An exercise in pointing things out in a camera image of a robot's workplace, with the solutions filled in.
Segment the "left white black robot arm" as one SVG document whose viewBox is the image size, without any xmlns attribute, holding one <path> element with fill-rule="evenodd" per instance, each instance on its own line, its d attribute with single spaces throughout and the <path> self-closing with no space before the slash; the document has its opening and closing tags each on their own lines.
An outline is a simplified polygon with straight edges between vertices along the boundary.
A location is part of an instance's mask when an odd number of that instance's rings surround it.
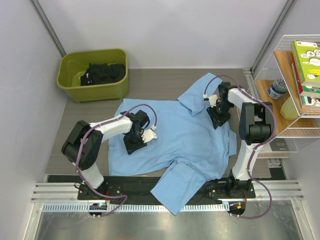
<svg viewBox="0 0 320 240">
<path fill-rule="evenodd" d="M 107 188 L 96 160 L 103 142 L 122 135 L 124 152 L 133 152 L 146 147 L 158 138 L 156 126 L 146 129 L 150 119 L 146 112 L 122 112 L 114 118 L 96 123 L 78 121 L 64 142 L 61 152 L 74 165 L 75 171 L 89 188 L 89 194 L 100 200 L 106 198 Z"/>
</svg>

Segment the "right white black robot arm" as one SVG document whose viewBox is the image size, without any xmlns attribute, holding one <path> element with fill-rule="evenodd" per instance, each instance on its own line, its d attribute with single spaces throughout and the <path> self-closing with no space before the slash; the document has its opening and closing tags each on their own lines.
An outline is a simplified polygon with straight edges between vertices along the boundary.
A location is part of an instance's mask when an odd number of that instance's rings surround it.
<svg viewBox="0 0 320 240">
<path fill-rule="evenodd" d="M 218 85 L 218 92 L 219 95 L 203 94 L 203 100 L 209 102 L 206 111 L 213 128 L 216 130 L 227 123 L 231 117 L 229 110 L 237 107 L 240 109 L 238 135 L 241 146 L 226 183 L 218 183 L 214 190 L 223 198 L 241 198 L 252 190 L 252 168 L 259 151 L 275 134 L 276 118 L 270 102 L 255 99 L 240 86 L 222 82 Z"/>
</svg>

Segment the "light blue long sleeve shirt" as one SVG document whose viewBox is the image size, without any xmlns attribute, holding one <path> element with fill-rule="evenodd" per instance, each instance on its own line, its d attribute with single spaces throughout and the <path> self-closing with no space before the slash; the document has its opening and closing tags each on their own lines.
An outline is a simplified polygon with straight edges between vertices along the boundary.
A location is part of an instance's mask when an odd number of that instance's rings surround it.
<svg viewBox="0 0 320 240">
<path fill-rule="evenodd" d="M 121 135 L 108 141 L 109 174 L 135 176 L 164 169 L 151 194 L 172 214 L 178 214 L 207 181 L 220 179 L 237 152 L 237 136 L 228 123 L 214 128 L 204 93 L 213 93 L 221 79 L 207 73 L 177 100 L 126 98 L 117 113 L 134 106 L 156 123 L 157 139 L 128 154 Z"/>
</svg>

